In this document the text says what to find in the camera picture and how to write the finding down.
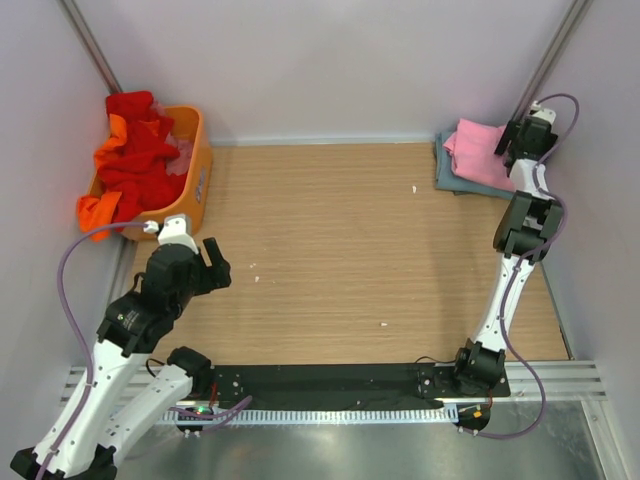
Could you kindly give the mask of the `pink t shirt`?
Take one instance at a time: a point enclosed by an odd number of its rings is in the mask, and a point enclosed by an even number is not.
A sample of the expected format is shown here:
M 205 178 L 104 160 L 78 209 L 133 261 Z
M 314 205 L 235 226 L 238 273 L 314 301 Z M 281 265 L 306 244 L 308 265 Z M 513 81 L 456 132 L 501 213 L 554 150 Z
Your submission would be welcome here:
M 495 154 L 504 130 L 505 126 L 460 119 L 455 132 L 443 142 L 451 158 L 452 173 L 485 187 L 513 192 L 515 187 L 508 177 L 503 156 Z

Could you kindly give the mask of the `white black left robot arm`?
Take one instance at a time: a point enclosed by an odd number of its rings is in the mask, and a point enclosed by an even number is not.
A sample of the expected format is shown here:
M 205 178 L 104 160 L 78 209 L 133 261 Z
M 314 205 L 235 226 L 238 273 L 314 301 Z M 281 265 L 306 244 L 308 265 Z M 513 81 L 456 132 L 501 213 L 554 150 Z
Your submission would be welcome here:
M 36 446 L 14 454 L 11 469 L 24 479 L 113 479 L 162 414 L 182 399 L 208 396 L 211 361 L 179 347 L 150 385 L 122 410 L 115 408 L 189 301 L 229 287 L 230 271 L 215 238 L 199 248 L 160 245 L 133 288 L 106 309 L 87 369 L 58 420 Z

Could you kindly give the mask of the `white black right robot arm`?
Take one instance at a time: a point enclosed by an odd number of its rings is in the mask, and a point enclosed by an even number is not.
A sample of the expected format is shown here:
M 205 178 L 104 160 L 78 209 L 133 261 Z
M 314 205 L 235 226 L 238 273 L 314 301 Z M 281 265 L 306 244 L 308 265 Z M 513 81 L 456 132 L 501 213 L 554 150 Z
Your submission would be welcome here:
M 548 193 L 541 161 L 558 140 L 555 117 L 550 109 L 532 109 L 522 121 L 507 124 L 496 146 L 515 192 L 493 239 L 498 264 L 486 312 L 458 350 L 450 372 L 452 387 L 463 396 L 487 394 L 504 378 L 509 330 L 520 296 L 564 219 L 564 207 Z

